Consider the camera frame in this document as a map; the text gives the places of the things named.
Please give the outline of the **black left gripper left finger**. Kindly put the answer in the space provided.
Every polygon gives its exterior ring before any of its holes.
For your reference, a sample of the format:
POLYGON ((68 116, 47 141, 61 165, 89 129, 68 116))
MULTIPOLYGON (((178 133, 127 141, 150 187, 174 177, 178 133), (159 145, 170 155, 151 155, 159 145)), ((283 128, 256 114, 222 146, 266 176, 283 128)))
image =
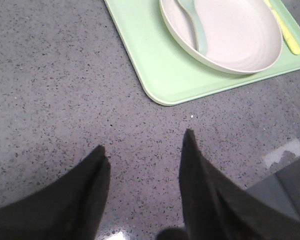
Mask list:
POLYGON ((0 240, 93 240, 106 206, 111 165, 97 146, 57 181, 0 208, 0 240))

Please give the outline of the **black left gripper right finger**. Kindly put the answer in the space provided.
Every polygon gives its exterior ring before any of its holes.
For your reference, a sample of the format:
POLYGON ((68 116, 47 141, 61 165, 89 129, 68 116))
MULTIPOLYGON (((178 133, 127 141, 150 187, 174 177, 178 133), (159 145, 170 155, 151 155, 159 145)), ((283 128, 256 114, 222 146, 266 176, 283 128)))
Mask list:
POLYGON ((191 129, 183 136, 179 187, 191 240, 300 240, 300 222, 228 179, 202 155, 191 129))

